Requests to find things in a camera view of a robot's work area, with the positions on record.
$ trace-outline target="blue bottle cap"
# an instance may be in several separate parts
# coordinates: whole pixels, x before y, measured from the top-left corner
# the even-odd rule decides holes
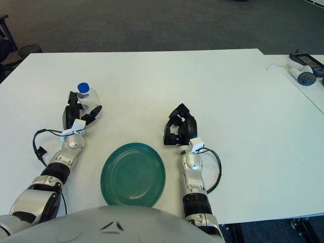
[[[89,85],[87,83],[78,84],[77,89],[80,93],[87,93],[90,90]]]

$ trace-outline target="office chair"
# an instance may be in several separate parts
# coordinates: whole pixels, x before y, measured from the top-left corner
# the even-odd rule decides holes
[[[6,78],[6,72],[12,72],[19,63],[21,63],[30,53],[42,53],[41,48],[38,45],[28,45],[22,47],[18,51],[18,55],[21,59],[1,64],[8,57],[9,53],[16,52],[18,47],[5,23],[5,19],[8,15],[0,16],[0,84]]]

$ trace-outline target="gray carpet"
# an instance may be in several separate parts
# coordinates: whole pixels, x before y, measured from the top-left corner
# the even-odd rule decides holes
[[[0,0],[0,14],[10,16],[18,47],[39,44],[44,52],[258,48],[288,54],[301,48],[324,54],[324,9],[303,0]],[[324,242],[324,217],[310,221]],[[242,231],[246,243],[305,243],[289,220],[245,223]]]

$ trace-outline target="green plate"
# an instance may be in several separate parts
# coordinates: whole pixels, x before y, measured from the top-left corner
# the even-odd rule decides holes
[[[159,154],[143,143],[129,143],[107,159],[100,178],[108,205],[153,206],[160,198],[166,171]]]

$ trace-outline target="plastic water bottle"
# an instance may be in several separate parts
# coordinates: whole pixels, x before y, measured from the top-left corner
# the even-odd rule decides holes
[[[87,83],[79,84],[77,89],[79,90],[77,99],[87,114],[90,114],[94,108],[101,105],[97,92],[94,89],[90,89]]]

